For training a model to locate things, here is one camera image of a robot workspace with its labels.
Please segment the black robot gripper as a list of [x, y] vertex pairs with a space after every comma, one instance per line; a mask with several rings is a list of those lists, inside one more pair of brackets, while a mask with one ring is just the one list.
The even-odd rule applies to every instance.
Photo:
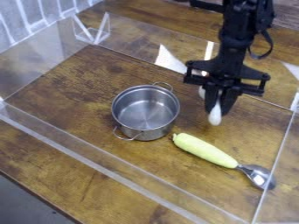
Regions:
[[186, 66], [187, 73], [183, 82], [203, 86], [206, 90], [205, 108], [209, 113], [219, 99], [221, 89], [217, 85], [226, 88], [221, 95], [221, 111], [226, 115], [242, 94], [263, 95], [266, 84], [271, 79], [267, 73], [245, 64], [241, 65], [241, 69], [234, 66], [231, 72], [226, 71], [219, 59], [190, 60]]

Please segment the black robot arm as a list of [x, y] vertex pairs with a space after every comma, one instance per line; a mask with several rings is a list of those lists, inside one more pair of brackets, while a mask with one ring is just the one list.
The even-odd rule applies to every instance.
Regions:
[[267, 29], [275, 18], [274, 0], [222, 0], [222, 4], [190, 0], [190, 4], [221, 13], [223, 26], [217, 57], [187, 61], [183, 82], [202, 86], [206, 111], [210, 113], [219, 102], [225, 116], [241, 95], [263, 95], [271, 79], [267, 73], [246, 66], [243, 61], [246, 53], [262, 60], [273, 52], [274, 41]]

